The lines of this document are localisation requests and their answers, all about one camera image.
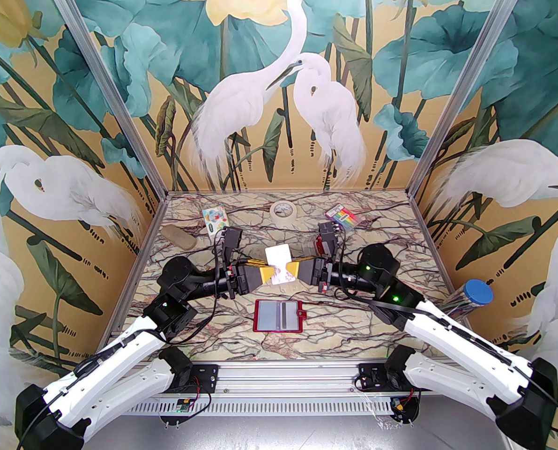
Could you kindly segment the white card pink print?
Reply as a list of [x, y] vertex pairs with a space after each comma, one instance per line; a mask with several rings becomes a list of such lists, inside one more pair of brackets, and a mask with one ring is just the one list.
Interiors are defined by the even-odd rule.
[[296, 277], [287, 270], [287, 264], [292, 262], [291, 250], [288, 244], [281, 244], [265, 248], [265, 255], [269, 266], [275, 270], [270, 279], [271, 285], [291, 283]]

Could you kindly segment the red leather card holder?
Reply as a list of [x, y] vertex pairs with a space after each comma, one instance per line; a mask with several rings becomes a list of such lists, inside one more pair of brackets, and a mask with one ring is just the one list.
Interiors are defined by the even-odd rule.
[[300, 334], [306, 319], [300, 300], [259, 299], [254, 306], [253, 332]]

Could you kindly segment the white colourful card box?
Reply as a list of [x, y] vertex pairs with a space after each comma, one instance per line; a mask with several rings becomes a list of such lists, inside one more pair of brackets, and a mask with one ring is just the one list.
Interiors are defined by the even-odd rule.
[[231, 225], [225, 207], [219, 205], [205, 208], [201, 212], [210, 242], [214, 243], [216, 235]]

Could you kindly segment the beige stone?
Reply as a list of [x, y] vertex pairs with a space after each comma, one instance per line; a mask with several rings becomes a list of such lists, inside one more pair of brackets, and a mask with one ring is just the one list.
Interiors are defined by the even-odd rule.
[[189, 250], [198, 243], [197, 238], [176, 225], [163, 225], [160, 233], [168, 242], [180, 249]]

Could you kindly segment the masking tape roll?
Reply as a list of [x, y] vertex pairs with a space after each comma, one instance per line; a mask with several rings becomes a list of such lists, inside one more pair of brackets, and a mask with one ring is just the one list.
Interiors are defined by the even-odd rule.
[[280, 228], [292, 226], [298, 218], [298, 208], [290, 201], [276, 201], [271, 204], [270, 218]]

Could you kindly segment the purple rainbow marker pack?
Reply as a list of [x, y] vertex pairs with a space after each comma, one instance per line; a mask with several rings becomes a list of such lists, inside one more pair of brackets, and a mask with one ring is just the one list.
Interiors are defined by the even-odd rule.
[[351, 231], [359, 223], [356, 215], [341, 203], [335, 204], [332, 208], [326, 210], [325, 216], [333, 223], [337, 223], [345, 231]]

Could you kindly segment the clear jar blue lid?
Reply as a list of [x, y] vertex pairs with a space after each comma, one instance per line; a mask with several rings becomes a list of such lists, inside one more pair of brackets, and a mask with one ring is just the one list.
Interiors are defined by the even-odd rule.
[[459, 320], [472, 311], [482, 308], [493, 302], [491, 287], [480, 279], [469, 279], [445, 300], [439, 303], [438, 308], [451, 317]]

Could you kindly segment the grey metal base sheet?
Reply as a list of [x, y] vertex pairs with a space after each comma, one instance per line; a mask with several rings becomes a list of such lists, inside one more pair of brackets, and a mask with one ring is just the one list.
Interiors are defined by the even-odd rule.
[[204, 417], [166, 427], [122, 417], [84, 450], [506, 450], [487, 425], [381, 429], [371, 417]]

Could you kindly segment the aluminium side rail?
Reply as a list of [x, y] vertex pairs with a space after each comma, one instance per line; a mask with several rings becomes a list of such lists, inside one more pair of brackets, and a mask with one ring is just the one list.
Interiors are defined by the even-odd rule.
[[161, 202], [154, 213], [153, 219], [142, 242], [141, 249], [135, 262], [133, 263], [131, 271], [129, 272], [123, 291], [121, 292], [119, 300], [112, 312], [111, 319], [104, 330], [104, 334], [99, 342], [99, 345], [97, 346], [97, 351], [102, 350], [113, 338], [117, 337], [122, 332], [122, 327], [127, 318], [131, 301], [137, 291], [138, 282], [144, 272], [147, 259], [156, 240], [157, 232], [161, 227], [163, 217], [167, 210], [168, 197], [170, 197], [169, 193], [161, 199]]
[[439, 291], [439, 292], [433, 291], [429, 294], [429, 299], [431, 300], [431, 302], [439, 309], [442, 309], [446, 300], [449, 300], [450, 297], [452, 297], [452, 295], [455, 294], [461, 287], [454, 285], [452, 278], [450, 277], [448, 270], [446, 268], [446, 264], [442, 259], [439, 250], [437, 249], [437, 244], [435, 244], [433, 238], [431, 237], [431, 232], [427, 227], [427, 224], [422, 216], [422, 212], [418, 207], [418, 204], [416, 203], [416, 200], [414, 199], [413, 196], [408, 194], [406, 194], [406, 197], [409, 205], [411, 206], [415, 219], [420, 226], [420, 231], [422, 232], [422, 235], [426, 240], [431, 256], [435, 261], [435, 264], [438, 269], [438, 274], [445, 285], [444, 291]]

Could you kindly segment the aluminium front rail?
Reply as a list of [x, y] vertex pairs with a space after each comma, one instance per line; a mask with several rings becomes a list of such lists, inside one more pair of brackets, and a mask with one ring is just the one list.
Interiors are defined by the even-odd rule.
[[[433, 391], [466, 405], [478, 405], [487, 398], [498, 397], [504, 403], [520, 398], [518, 389], [527, 380], [508, 366], [489, 367], [485, 375], [475, 375], [455, 366], [431, 360], [422, 354], [412, 354], [397, 366], [385, 364], [391, 392], [408, 392], [412, 387]], [[274, 366], [266, 362], [256, 366], [220, 366], [216, 392], [228, 390], [233, 396], [262, 395], [264, 398], [285, 395], [326, 394], [345, 392], [354, 385], [353, 366], [295, 366], [283, 363]], [[148, 398], [163, 394], [188, 394], [189, 377], [180, 378], [164, 360], [155, 360], [128, 377], [99, 377], [95, 373], [82, 379], [69, 374], [58, 382], [64, 396], [75, 405], [92, 405], [96, 401], [112, 399], [126, 401], [133, 406]]]

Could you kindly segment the aluminium frame post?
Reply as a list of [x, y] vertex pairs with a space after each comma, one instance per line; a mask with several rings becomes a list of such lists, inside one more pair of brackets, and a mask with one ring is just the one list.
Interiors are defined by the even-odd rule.
[[418, 189], [429, 173], [431, 163], [437, 158], [437, 153], [445, 141], [450, 126], [462, 110], [463, 105], [470, 99], [471, 91], [517, 2], [518, 0], [494, 0], [493, 7], [487, 15], [475, 45], [471, 48], [471, 52], [453, 86], [452, 94], [448, 97], [429, 142], [407, 183], [405, 190], [409, 201], [414, 200]]
[[168, 189], [159, 173], [152, 157], [150, 156], [140, 133], [131, 118], [129, 111], [120, 95], [120, 92], [101, 58], [100, 51], [92, 38], [90, 31], [82, 17], [75, 0], [53, 0], [69, 32], [71, 32], [82, 56], [86, 60], [93, 77], [95, 78], [112, 114], [118, 120], [119, 126], [125, 133], [129, 143], [142, 163], [146, 175], [153, 184], [153, 191], [163, 201], [167, 197]]

